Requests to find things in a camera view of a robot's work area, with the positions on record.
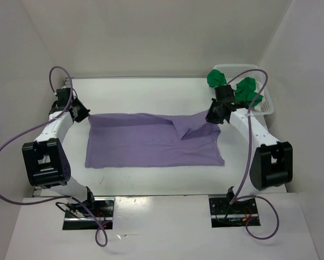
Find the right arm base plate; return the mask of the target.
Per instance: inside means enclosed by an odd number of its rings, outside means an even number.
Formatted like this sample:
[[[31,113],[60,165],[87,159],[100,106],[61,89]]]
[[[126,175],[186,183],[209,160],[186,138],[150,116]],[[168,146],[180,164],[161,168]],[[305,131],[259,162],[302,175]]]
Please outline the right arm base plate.
[[[209,196],[209,209],[212,228],[232,228],[260,226],[259,213],[255,199],[229,204],[224,195]]]

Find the green t-shirt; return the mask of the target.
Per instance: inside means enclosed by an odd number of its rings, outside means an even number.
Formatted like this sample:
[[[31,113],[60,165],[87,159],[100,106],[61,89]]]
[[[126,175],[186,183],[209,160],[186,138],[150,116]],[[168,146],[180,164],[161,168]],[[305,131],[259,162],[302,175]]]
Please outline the green t-shirt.
[[[207,83],[210,88],[218,88],[227,85],[227,79],[224,73],[219,70],[213,69],[207,75]],[[253,99],[257,96],[256,81],[252,77],[245,77],[236,84],[234,90],[235,101],[243,101],[250,105]]]

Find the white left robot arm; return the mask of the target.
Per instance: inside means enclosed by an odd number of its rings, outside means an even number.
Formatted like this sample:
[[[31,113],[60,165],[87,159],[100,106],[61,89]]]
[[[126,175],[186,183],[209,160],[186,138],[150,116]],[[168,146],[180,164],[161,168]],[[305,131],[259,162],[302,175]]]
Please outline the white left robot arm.
[[[62,114],[71,89],[64,86],[56,91],[57,100],[49,112],[49,120],[41,134],[33,141],[22,146],[22,154],[29,183],[44,190],[67,196],[70,210],[82,215],[92,216],[97,209],[95,198],[90,188],[80,184],[71,176],[71,166],[63,149],[62,142],[76,122],[82,122],[89,116],[90,110],[73,97],[68,110]]]

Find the purple t-shirt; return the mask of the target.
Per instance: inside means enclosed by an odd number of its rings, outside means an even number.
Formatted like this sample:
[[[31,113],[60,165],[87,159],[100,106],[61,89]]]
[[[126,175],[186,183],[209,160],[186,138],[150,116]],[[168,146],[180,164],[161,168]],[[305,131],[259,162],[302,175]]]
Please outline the purple t-shirt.
[[[217,146],[218,125],[194,115],[95,114],[85,166],[178,167],[223,166]]]

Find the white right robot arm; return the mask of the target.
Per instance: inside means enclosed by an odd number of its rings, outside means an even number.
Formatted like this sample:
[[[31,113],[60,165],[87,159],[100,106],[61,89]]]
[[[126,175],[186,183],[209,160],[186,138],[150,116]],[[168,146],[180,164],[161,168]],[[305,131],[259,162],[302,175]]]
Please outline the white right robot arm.
[[[229,188],[226,207],[240,212],[245,200],[293,177],[293,148],[279,141],[237,100],[230,85],[214,89],[207,111],[194,115],[96,114],[89,117],[87,168],[222,166],[219,125],[234,126],[248,142],[241,182]]]

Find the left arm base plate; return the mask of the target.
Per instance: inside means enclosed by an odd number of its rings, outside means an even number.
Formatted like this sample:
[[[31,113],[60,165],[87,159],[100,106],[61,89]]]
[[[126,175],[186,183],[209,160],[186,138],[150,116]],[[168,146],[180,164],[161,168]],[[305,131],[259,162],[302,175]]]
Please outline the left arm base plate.
[[[55,202],[58,209],[64,212],[62,230],[96,230],[98,225],[93,217],[79,204]],[[95,215],[96,219],[104,224],[106,230],[113,228],[114,197],[95,197],[92,205],[87,208]]]

